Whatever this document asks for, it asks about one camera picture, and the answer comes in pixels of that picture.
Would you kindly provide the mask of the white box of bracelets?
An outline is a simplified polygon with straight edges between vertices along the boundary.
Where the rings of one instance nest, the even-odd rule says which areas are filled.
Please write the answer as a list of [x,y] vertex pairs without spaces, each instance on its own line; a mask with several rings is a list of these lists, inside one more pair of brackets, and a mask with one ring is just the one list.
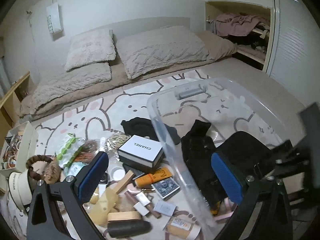
[[5,137],[1,152],[1,174],[26,170],[26,162],[35,153],[38,133],[30,122],[11,129]]

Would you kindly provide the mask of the tan mattress pad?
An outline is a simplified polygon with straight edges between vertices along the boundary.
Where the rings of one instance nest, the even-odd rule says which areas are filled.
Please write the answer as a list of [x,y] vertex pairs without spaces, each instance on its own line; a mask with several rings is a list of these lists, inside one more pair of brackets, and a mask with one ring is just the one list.
[[[50,115],[66,107],[68,104],[71,104],[75,101],[84,100],[85,98],[101,94],[103,92],[112,90],[114,88],[128,85],[129,83],[135,83],[140,80],[146,80],[151,77],[156,77],[163,74],[176,72],[179,70],[185,70],[189,68],[204,66],[206,64],[220,61],[225,57],[232,56],[234,53],[237,52],[237,48],[234,43],[232,43],[227,39],[221,38],[211,33],[210,31],[203,31],[201,33],[197,33],[196,35],[204,42],[205,47],[209,51],[209,56],[206,61],[175,64],[167,68],[154,70],[153,72],[149,72],[147,74],[141,75],[140,77],[133,80],[130,80],[127,77],[127,74],[125,73],[124,64],[119,63],[116,65],[110,66],[111,74],[112,74],[112,78],[110,81],[100,82],[95,85],[89,86],[87,88],[80,89],[75,92],[71,92],[60,98],[54,99],[53,101],[40,107],[40,109],[35,114],[31,114],[31,116],[34,120],[40,119],[44,116]],[[24,112],[29,107],[30,98],[31,98],[31,95],[34,93],[34,91],[22,100],[20,107],[17,110],[17,114],[20,118],[23,118],[24,116],[28,115],[28,114],[24,114]]]

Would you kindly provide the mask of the white louvred closet door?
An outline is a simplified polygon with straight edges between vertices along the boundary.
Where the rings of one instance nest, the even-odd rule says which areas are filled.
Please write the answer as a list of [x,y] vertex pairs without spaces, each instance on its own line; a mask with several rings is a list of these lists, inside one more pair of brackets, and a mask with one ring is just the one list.
[[307,106],[319,102],[319,26],[301,0],[273,0],[267,74]]

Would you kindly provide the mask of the blue playing card deck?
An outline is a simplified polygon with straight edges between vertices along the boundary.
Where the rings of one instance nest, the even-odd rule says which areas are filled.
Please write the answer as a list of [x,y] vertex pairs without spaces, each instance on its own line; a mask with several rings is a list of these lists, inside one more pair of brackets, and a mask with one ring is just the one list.
[[173,178],[167,178],[151,184],[162,200],[167,200],[180,191],[180,186]]

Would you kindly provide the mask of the black foam roller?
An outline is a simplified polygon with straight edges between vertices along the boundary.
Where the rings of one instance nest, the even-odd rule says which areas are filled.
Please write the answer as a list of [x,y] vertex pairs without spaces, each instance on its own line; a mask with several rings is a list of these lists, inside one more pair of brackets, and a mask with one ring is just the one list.
[[108,233],[113,238],[125,238],[141,235],[148,233],[151,229],[151,224],[144,220],[109,222],[107,226]]

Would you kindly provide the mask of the cardboard tube with twine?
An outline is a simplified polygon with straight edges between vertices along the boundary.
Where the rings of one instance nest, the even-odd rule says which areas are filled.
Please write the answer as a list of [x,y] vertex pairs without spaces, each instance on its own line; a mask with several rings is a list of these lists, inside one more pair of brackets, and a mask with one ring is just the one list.
[[54,184],[60,181],[61,167],[57,159],[52,160],[44,171],[44,181],[47,184]]

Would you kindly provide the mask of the fluffy beige pillow left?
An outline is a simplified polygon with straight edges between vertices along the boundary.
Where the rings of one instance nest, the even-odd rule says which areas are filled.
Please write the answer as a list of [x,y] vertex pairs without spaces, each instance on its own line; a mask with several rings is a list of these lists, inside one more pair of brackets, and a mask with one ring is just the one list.
[[110,28],[94,29],[71,38],[65,71],[69,72],[74,68],[115,59],[113,30]]

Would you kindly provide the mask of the white sun visor cap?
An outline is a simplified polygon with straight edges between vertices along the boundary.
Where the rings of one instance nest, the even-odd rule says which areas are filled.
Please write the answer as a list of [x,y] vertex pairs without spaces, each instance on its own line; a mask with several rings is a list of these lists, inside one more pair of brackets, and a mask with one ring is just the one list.
[[28,170],[12,172],[9,176],[9,192],[19,210],[23,211],[32,201]]

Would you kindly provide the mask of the teal wet wipes pack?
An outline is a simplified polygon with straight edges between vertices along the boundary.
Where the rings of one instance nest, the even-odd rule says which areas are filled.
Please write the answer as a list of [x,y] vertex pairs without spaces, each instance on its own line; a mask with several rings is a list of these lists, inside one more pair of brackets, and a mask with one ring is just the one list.
[[69,167],[66,167],[63,169],[63,173],[64,175],[67,176],[76,176],[80,170],[85,167],[86,164],[84,164],[83,162],[73,162],[71,163],[71,165]]

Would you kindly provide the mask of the wooden low shelf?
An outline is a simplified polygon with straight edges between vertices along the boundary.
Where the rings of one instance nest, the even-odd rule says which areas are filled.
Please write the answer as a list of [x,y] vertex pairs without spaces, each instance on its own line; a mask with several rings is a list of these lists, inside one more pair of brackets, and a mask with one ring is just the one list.
[[29,77],[28,71],[1,98],[1,150],[7,133],[19,123],[20,117],[17,110],[22,100],[28,95]]

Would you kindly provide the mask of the white round jar lid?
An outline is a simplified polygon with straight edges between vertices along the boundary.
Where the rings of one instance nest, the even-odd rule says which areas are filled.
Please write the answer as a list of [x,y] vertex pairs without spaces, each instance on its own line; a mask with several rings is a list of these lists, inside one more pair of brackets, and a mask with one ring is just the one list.
[[114,181],[120,181],[122,180],[124,177],[125,177],[125,170],[121,167],[114,167],[112,170],[111,170],[111,173],[110,173],[110,176],[111,176],[111,179],[114,180]]

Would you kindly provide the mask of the fluffy beige pillow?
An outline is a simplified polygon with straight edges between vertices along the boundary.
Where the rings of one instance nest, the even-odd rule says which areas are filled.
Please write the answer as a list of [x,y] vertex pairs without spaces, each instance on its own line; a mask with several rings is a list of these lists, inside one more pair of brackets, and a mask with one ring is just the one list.
[[115,59],[113,30],[110,28],[94,29],[71,38],[65,71],[69,72],[74,68]]
[[116,48],[131,80],[175,64],[206,61],[209,56],[204,42],[181,25],[122,38],[117,41]]

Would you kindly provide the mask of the bag of gold clips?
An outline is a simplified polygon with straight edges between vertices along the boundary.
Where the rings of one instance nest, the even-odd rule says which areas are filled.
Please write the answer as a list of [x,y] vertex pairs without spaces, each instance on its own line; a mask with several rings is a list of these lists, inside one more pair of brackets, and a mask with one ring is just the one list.
[[105,146],[108,151],[117,151],[120,146],[127,142],[131,138],[130,135],[125,133],[114,133],[112,136],[106,139]]

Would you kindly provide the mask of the black knit glove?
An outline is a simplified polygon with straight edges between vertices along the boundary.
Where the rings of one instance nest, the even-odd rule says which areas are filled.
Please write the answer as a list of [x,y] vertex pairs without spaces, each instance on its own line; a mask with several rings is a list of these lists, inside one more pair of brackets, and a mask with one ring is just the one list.
[[212,138],[207,135],[210,127],[209,122],[195,120],[191,130],[181,138],[183,160],[208,205],[226,198],[211,165],[216,147]]

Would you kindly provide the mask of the clear plastic storage bin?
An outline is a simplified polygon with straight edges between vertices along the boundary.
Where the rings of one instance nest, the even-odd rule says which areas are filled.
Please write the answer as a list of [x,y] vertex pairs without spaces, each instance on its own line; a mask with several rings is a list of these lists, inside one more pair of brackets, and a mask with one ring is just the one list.
[[202,239],[214,239],[221,226],[210,214],[208,204],[183,161],[181,145],[173,142],[167,127],[176,128],[178,135],[183,137],[195,120],[208,122],[207,134],[216,146],[236,131],[246,131],[270,148],[292,138],[283,121],[268,105],[225,77],[162,90],[150,96],[146,106],[174,178],[201,227]]

